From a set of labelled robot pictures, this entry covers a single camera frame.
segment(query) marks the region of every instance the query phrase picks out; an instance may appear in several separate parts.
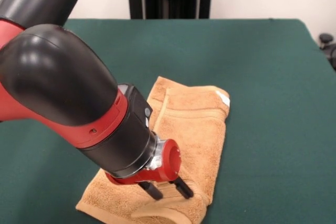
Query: black knob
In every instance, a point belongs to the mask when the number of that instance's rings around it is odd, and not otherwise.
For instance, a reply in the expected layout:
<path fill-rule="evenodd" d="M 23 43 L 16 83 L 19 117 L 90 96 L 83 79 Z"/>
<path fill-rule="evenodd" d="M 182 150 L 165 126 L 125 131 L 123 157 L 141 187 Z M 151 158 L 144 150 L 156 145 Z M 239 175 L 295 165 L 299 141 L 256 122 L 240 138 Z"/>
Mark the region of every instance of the black knob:
<path fill-rule="evenodd" d="M 328 44 L 334 40 L 334 38 L 330 34 L 320 34 L 319 38 L 320 41 L 324 44 Z"/>

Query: green table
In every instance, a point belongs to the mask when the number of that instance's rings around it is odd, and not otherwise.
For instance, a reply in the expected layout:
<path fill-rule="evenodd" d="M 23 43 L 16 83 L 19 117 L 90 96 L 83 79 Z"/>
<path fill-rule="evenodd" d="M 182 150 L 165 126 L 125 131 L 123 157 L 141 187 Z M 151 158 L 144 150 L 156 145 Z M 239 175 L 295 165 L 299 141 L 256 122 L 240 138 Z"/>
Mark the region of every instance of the green table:
<path fill-rule="evenodd" d="M 119 82 L 231 94 L 205 224 L 336 223 L 336 78 L 298 20 L 70 20 Z M 0 124 L 0 223 L 98 223 L 75 210 L 98 167 L 37 122 Z"/>

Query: towel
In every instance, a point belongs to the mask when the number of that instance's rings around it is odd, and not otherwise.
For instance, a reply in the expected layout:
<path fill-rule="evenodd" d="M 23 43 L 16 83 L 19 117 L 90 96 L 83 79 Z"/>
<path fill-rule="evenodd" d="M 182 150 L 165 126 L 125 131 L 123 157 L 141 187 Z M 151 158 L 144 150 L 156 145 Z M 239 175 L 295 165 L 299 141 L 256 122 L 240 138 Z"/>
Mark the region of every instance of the towel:
<path fill-rule="evenodd" d="M 199 224 L 213 201 L 229 114 L 229 94 L 215 86 L 187 87 L 158 77 L 147 99 L 150 129 L 176 140 L 179 175 L 194 197 L 184 199 L 169 183 L 154 183 L 164 198 L 155 201 L 138 185 L 114 185 L 103 170 L 89 183 L 76 209 L 106 224 Z"/>

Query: white label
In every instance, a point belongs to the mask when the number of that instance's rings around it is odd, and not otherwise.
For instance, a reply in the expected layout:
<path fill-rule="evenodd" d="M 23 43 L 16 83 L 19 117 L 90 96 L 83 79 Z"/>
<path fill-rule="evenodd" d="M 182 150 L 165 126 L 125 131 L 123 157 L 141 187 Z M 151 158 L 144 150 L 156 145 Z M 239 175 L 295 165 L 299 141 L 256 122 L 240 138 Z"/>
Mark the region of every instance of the white label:
<path fill-rule="evenodd" d="M 230 98 L 227 97 L 226 95 L 220 93 L 218 90 L 216 91 L 216 93 L 219 95 L 219 97 L 221 98 L 222 102 L 227 105 L 228 107 L 230 107 Z"/>

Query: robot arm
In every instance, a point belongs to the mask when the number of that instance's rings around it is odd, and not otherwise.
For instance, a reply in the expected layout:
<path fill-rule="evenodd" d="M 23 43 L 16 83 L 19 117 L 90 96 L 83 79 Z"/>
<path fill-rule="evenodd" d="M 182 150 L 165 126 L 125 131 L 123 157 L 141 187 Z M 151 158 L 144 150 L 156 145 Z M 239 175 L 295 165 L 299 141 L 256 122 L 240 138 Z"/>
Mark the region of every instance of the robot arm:
<path fill-rule="evenodd" d="M 104 169 L 112 183 L 139 184 L 160 199 L 151 182 L 170 182 L 192 197 L 178 175 L 177 143 L 149 129 L 152 109 L 136 87 L 118 85 L 99 57 L 62 28 L 68 14 L 29 21 L 6 12 L 6 3 L 0 2 L 0 121 L 41 122 Z"/>

